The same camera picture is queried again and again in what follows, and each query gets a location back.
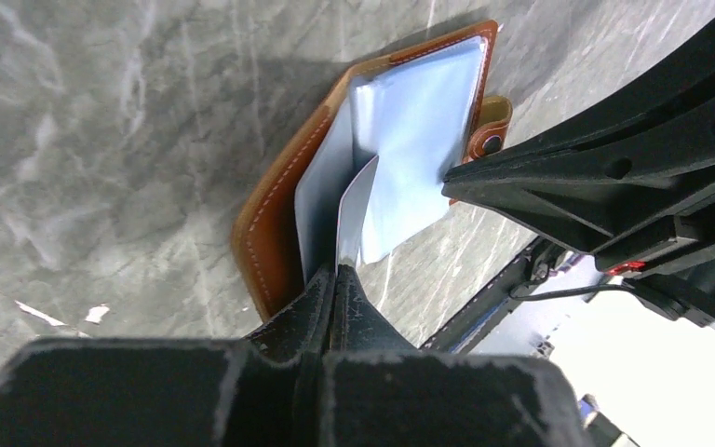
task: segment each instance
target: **card holder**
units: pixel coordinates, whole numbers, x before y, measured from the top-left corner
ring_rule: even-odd
[[[363,262],[380,261],[448,212],[442,178],[465,153],[483,95],[486,53],[486,40],[472,36],[353,82],[353,119],[370,121],[356,146],[380,156],[360,245]]]
[[[363,233],[363,222],[366,219],[366,209],[374,186],[379,167],[380,157],[372,157],[360,169],[352,182],[344,190],[338,207],[336,223],[335,268],[342,265],[356,267],[360,255],[360,241]]]
[[[353,119],[346,98],[294,192],[300,274],[304,282],[314,277],[320,265],[335,261],[339,203],[347,185],[364,164],[353,147]]]
[[[308,236],[298,237],[298,219],[305,221],[304,212],[295,213],[295,196],[297,186],[304,177],[305,172],[322,148],[328,137],[345,127],[345,123],[352,123],[352,117],[342,117],[341,112],[348,110],[349,114],[355,108],[351,102],[350,87],[356,87],[359,82],[371,82],[383,74],[390,73],[399,66],[408,62],[415,63],[426,59],[427,56],[448,47],[458,46],[470,39],[480,42],[483,51],[480,54],[480,66],[475,75],[475,85],[471,86],[476,94],[466,108],[459,113],[466,114],[467,123],[465,129],[471,131],[478,126],[481,111],[481,92],[484,88],[486,74],[489,69],[489,61],[492,55],[495,36],[497,33],[497,23],[489,20],[474,26],[464,28],[455,33],[446,34],[440,38],[433,39],[421,45],[406,48],[390,55],[382,56],[370,61],[364,61],[350,67],[335,83],[331,92],[312,113],[300,130],[292,137],[290,142],[277,157],[270,169],[260,179],[254,191],[250,194],[243,210],[237,216],[232,229],[231,245],[235,255],[237,266],[240,269],[253,298],[260,316],[267,320],[284,306],[290,303],[304,288],[304,278],[310,276],[310,268],[304,270],[302,258],[305,259],[302,250],[303,245],[307,247],[316,246],[311,250],[311,258],[318,259],[323,256],[334,257],[337,247],[338,224],[331,221],[332,216],[338,216],[338,210],[333,210],[332,203],[338,206],[339,201],[329,198],[326,204],[317,204],[317,200],[312,196],[306,202],[305,194],[301,194],[298,200],[299,209],[313,210],[308,216],[308,222],[314,223],[314,227],[321,222],[321,230],[308,233]],[[418,86],[420,92],[426,92],[427,86]],[[352,159],[350,175],[333,175],[328,182],[336,184],[332,189],[331,196],[337,196],[345,191],[345,188],[353,180],[355,174],[372,156],[376,155],[371,150],[363,150],[360,145],[355,149],[354,133],[350,138],[352,141]],[[463,155],[461,150],[455,152],[455,160]],[[377,175],[383,161],[382,154],[379,155],[377,165]],[[340,163],[339,166],[347,166],[349,157],[344,154],[334,156],[333,163]],[[310,241],[323,239],[325,242],[311,244]]]

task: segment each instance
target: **marble table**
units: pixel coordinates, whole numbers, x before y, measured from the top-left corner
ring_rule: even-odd
[[[0,0],[0,365],[41,335],[258,326],[231,225],[351,62],[497,20],[487,92],[514,102],[513,144],[714,16],[710,0]],[[531,237],[457,204],[359,274],[420,344]]]

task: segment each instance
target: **brown leather wallet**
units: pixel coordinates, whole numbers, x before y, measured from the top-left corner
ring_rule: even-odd
[[[294,219],[294,191],[328,133],[332,120],[347,94],[350,81],[358,75],[377,75],[403,62],[420,58],[471,37],[482,36],[486,39],[487,47],[477,91],[483,91],[496,35],[497,23],[493,20],[485,21],[414,47],[355,64],[338,79],[328,96],[260,179],[232,229],[231,244],[236,263],[264,321],[291,303],[303,291]],[[481,117],[484,115],[481,112],[483,109],[492,110],[492,116],[498,116],[495,106],[486,109],[481,105],[479,95],[473,107],[471,132],[488,125],[482,123],[490,123],[489,117]],[[507,122],[502,131],[504,137],[505,129]],[[468,151],[467,154],[473,154],[473,151]]]

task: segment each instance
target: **white floor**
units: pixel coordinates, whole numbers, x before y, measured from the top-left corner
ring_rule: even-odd
[[[550,341],[577,397],[596,396],[641,446],[715,446],[715,331],[605,292]]]

